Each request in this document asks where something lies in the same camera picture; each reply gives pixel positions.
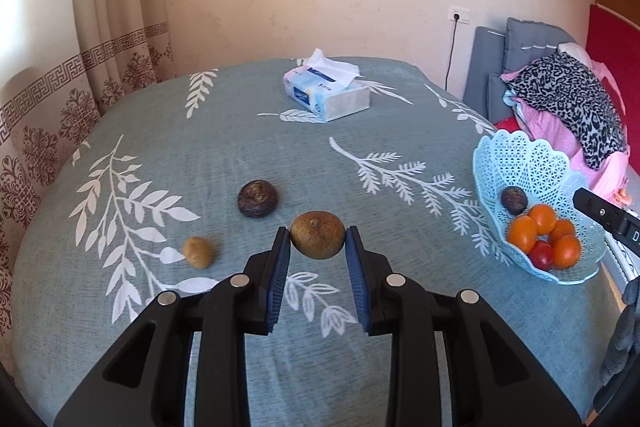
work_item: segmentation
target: metal pin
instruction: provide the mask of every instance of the metal pin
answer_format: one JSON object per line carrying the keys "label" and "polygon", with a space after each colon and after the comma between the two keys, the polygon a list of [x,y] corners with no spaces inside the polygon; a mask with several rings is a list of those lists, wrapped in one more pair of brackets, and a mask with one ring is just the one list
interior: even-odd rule
{"label": "metal pin", "polygon": [[392,273],[391,275],[386,276],[386,283],[389,286],[393,286],[395,288],[399,286],[403,286],[406,283],[406,279],[404,275],[400,275],[399,273]]}
{"label": "metal pin", "polygon": [[162,306],[168,306],[169,304],[173,304],[175,302],[175,293],[173,292],[162,292],[158,296],[158,304]]}
{"label": "metal pin", "polygon": [[230,280],[231,286],[234,288],[242,288],[249,284],[249,277],[244,273],[236,273]]}
{"label": "metal pin", "polygon": [[460,294],[460,298],[467,304],[476,304],[480,300],[480,296],[473,290],[463,290]]}

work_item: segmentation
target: pink clothing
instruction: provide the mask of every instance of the pink clothing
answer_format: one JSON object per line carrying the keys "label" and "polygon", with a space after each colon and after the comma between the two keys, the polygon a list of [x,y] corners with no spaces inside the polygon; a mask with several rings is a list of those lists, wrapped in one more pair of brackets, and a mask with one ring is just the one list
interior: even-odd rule
{"label": "pink clothing", "polygon": [[[607,67],[600,63],[593,63],[593,73],[603,84],[610,83],[612,89],[620,93],[616,81]],[[503,80],[512,80],[520,72],[508,73],[502,75]],[[594,171],[589,168],[584,161],[582,146],[576,139],[574,134],[564,126],[562,121],[548,111],[538,111],[530,107],[523,99],[514,97],[514,100],[520,103],[524,123],[518,120],[523,131],[529,134],[533,139],[545,139],[551,147],[556,151],[564,152],[570,162],[570,167],[574,171],[580,171],[587,178],[589,189],[601,198],[610,201],[613,204],[619,204],[618,192],[620,188],[626,185],[626,166],[629,162],[630,148],[626,153],[614,152],[609,155],[600,166],[600,170]],[[622,102],[622,112],[625,112],[624,103]]]}

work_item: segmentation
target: curtain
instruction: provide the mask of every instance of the curtain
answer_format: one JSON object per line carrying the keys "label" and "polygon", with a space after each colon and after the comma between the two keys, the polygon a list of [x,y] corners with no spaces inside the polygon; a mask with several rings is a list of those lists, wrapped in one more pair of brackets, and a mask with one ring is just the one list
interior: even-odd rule
{"label": "curtain", "polygon": [[0,24],[0,362],[11,374],[12,269],[48,187],[90,147],[101,114],[175,74],[164,0],[0,0]]}

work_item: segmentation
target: tissue package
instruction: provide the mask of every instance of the tissue package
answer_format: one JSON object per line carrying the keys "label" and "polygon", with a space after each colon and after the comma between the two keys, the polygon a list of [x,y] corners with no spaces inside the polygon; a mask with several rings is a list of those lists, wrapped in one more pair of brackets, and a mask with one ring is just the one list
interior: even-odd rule
{"label": "tissue package", "polygon": [[342,87],[314,68],[301,66],[284,75],[287,94],[323,121],[331,121],[369,107],[370,91],[353,80]]}

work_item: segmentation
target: basket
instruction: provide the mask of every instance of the basket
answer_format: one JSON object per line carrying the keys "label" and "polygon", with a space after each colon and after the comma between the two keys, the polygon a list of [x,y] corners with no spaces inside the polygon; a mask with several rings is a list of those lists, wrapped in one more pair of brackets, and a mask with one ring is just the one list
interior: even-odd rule
{"label": "basket", "polygon": [[[487,223],[510,259],[540,279],[557,284],[579,284],[598,272],[605,253],[604,229],[574,208],[574,192],[588,188],[581,172],[569,168],[569,158],[554,151],[546,140],[531,141],[523,131],[500,130],[494,137],[484,136],[473,158],[478,198]],[[506,231],[514,219],[500,203],[505,187],[515,185],[527,194],[529,208],[549,204],[558,217],[570,219],[582,244],[580,261],[567,270],[548,272],[534,267],[520,248],[506,241]]]}

